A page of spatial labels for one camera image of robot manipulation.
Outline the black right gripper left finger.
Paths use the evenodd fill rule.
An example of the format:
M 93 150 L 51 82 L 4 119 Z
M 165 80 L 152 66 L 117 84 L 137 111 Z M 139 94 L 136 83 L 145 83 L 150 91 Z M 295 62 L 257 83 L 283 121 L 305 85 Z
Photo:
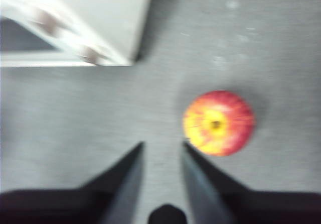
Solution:
M 111 168 L 67 189 L 16 189 L 1 193 L 1 223 L 100 223 L 127 183 L 140 180 L 144 142 Z

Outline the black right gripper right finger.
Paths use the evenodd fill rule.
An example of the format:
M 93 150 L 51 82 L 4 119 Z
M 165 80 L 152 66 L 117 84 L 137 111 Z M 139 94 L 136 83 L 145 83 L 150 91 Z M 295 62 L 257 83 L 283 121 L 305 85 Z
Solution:
M 319 193 L 250 189 L 187 141 L 182 162 L 196 223 L 320 223 Z

